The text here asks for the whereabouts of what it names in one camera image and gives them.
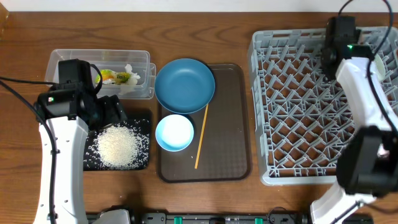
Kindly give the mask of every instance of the clear plastic bin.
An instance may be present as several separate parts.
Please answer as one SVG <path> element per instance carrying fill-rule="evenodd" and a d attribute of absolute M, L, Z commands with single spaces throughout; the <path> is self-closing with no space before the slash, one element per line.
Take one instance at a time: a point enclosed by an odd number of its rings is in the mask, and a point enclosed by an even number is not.
<path fill-rule="evenodd" d="M 57 49 L 51 53 L 45 81 L 58 83 L 58 62 L 76 58 L 95 64 L 100 70 L 110 69 L 115 72 L 125 72 L 124 67 L 130 64 L 132 72 L 138 73 L 141 77 L 133 91 L 129 93 L 121 95 L 121 86 L 119 85 L 103 85 L 97 94 L 98 97 L 117 95 L 120 99 L 149 100 L 154 96 L 153 87 L 156 74 L 152 75 L 150 55 L 145 50 Z M 97 72 L 91 68 L 93 83 L 95 83 L 96 76 Z"/>

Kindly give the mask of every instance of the pile of white grains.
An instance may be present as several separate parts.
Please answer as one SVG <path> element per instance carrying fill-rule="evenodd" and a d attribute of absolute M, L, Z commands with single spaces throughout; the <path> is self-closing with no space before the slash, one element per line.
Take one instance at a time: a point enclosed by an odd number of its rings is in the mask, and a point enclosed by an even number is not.
<path fill-rule="evenodd" d="M 99 156 L 103 166 L 110 169 L 133 169 L 140 165 L 139 155 L 146 157 L 143 152 L 149 143 L 148 136 L 135 134 L 133 129 L 125 126 L 112 126 L 99 133 L 88 149 Z"/>

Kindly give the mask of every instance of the wooden stick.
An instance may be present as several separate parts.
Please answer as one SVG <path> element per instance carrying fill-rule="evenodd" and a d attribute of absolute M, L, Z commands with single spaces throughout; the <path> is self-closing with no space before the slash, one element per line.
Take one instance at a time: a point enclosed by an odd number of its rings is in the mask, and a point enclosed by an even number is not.
<path fill-rule="evenodd" d="M 197 154 L 197 161 L 195 163 L 195 169 L 198 168 L 198 163 L 199 163 L 199 157 L 200 157 L 200 148 L 201 148 L 201 142 L 203 140 L 203 133 L 205 132 L 205 124 L 206 124 L 206 118 L 207 118 L 207 109 L 209 108 L 209 104 L 206 105 L 206 110 L 205 110 L 205 117 L 203 118 L 203 125 L 201 126 L 201 133 L 200 133 L 200 140 L 199 140 L 199 147 L 198 147 L 198 154 Z"/>

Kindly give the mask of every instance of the dark blue bowl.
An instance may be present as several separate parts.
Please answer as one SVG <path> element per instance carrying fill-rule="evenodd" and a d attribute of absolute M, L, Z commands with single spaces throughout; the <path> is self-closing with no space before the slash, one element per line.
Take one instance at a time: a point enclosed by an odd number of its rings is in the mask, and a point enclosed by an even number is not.
<path fill-rule="evenodd" d="M 205 107 L 214 95 L 216 83 L 210 69 L 194 59 L 178 59 L 158 73 L 155 94 L 171 112 L 190 114 Z"/>

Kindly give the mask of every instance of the white wall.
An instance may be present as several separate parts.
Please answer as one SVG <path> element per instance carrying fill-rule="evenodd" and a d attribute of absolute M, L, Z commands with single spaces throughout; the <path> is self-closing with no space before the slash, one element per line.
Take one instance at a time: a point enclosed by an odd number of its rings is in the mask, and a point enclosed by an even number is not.
<path fill-rule="evenodd" d="M 347 0 L 0 0 L 8 11 L 337 12 Z M 389 0 L 398 12 L 398 0 Z M 386 12 L 382 0 L 355 0 L 345 12 Z"/>

